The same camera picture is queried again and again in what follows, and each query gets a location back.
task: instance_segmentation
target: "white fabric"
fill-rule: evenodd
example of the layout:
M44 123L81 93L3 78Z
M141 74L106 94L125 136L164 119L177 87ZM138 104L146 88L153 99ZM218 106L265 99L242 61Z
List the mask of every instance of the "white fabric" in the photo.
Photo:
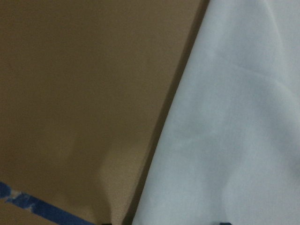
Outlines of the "white fabric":
M212 0L133 225L300 224L300 1Z

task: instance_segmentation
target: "blue tape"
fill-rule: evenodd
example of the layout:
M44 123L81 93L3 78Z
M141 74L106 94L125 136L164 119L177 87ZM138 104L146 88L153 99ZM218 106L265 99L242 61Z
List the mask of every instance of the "blue tape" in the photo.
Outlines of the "blue tape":
M0 182L0 198L6 198L7 203L29 210L59 225L94 225L31 195L12 191L8 185L2 182Z

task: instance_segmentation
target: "brown cardboard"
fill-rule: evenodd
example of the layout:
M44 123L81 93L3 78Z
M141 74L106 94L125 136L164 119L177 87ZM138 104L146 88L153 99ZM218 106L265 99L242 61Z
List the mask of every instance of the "brown cardboard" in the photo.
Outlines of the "brown cardboard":
M206 0L0 2L0 180L132 220ZM52 224L0 202L0 224Z

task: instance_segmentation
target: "worn blue paint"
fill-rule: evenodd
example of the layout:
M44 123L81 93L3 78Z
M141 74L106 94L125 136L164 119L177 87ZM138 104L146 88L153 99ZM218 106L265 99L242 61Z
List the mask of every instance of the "worn blue paint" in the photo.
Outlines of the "worn blue paint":
M2 182L0 182L0 198L7 198L7 203L30 210L59 225L94 225L26 193L19 192L16 196L11 196L11 188Z

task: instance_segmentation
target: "brown surface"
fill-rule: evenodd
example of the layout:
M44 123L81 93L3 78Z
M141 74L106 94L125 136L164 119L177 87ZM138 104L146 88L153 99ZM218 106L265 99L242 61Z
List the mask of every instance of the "brown surface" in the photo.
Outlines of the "brown surface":
M0 180L129 224L206 5L0 1ZM25 213L0 202L0 224L50 224Z

